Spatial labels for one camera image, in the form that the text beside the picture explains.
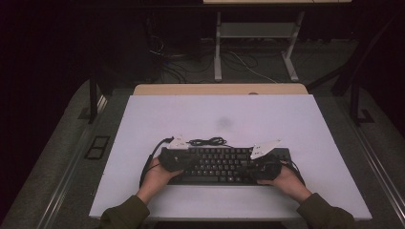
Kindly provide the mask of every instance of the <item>white tabletop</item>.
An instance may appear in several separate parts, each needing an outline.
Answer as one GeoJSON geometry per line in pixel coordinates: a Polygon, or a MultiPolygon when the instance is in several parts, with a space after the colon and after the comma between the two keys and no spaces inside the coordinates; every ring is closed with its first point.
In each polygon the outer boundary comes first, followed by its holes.
{"type": "MultiPolygon", "coordinates": [[[[122,118],[90,212],[120,205],[138,190],[147,157],[164,138],[221,136],[235,147],[281,138],[307,186],[356,219],[370,219],[312,95],[134,95],[122,118]]],[[[299,219],[297,203],[273,187],[167,186],[149,219],[299,219]]]]}

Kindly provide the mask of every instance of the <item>dark background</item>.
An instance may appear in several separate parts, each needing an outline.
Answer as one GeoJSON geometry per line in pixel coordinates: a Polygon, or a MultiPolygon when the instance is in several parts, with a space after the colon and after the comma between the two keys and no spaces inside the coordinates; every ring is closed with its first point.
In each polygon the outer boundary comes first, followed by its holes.
{"type": "MultiPolygon", "coordinates": [[[[382,2],[353,1],[349,8],[309,10],[300,39],[358,39],[382,2]]],[[[289,13],[278,9],[272,17],[283,19],[289,13]]],[[[225,16],[235,17],[231,11],[225,16]]],[[[255,19],[266,20],[268,15],[257,13],[251,18],[255,19]]],[[[402,12],[374,47],[361,74],[365,88],[405,136],[404,20],[402,12]]],[[[214,25],[213,11],[84,10],[70,1],[1,1],[0,221],[73,94],[90,75],[104,94],[153,82],[159,70],[145,34],[158,32],[167,44],[192,52],[198,50],[201,37],[213,36],[214,25]]]]}

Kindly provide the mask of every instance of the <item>black keyboard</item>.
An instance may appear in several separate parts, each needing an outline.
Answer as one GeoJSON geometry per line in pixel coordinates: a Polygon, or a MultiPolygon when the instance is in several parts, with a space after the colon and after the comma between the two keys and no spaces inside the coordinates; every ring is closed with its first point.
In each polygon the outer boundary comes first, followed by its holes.
{"type": "MultiPolygon", "coordinates": [[[[169,184],[187,185],[257,185],[256,180],[242,175],[238,168],[250,164],[253,148],[189,148],[200,160],[191,165],[169,184]]],[[[289,149],[275,148],[270,152],[277,159],[291,162],[289,149]]]]}

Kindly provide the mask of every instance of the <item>green sleeve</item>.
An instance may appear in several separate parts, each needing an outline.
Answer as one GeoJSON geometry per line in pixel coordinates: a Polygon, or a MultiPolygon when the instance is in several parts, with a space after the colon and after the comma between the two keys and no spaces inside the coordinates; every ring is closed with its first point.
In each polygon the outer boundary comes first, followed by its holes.
{"type": "Polygon", "coordinates": [[[297,212],[314,229],[355,228],[352,214],[341,208],[330,206],[318,194],[312,194],[307,198],[298,208],[297,212]]]}
{"type": "Polygon", "coordinates": [[[99,228],[136,229],[149,214],[142,200],[131,196],[121,205],[105,210],[99,228]]]}

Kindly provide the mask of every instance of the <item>metal stand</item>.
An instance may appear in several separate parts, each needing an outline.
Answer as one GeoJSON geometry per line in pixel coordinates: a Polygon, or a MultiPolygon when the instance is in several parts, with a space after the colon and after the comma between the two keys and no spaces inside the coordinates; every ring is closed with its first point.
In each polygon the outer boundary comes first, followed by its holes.
{"type": "Polygon", "coordinates": [[[301,11],[295,22],[287,23],[222,23],[221,13],[217,13],[217,33],[214,57],[215,81],[221,82],[221,38],[288,38],[289,45],[286,51],[282,52],[284,63],[291,81],[298,81],[297,72],[291,62],[291,54],[297,41],[298,33],[305,13],[301,11]]]}

